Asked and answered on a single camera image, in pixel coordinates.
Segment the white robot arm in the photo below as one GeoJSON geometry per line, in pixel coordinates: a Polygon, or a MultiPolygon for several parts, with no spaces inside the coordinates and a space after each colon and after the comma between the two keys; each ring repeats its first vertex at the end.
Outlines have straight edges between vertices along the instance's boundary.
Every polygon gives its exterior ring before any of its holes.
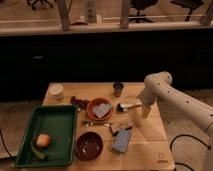
{"type": "Polygon", "coordinates": [[[151,106],[157,97],[181,110],[188,118],[209,136],[211,147],[205,153],[201,171],[213,171],[213,107],[201,102],[171,86],[169,72],[149,74],[144,79],[145,87],[138,98],[143,106],[151,106]]]}

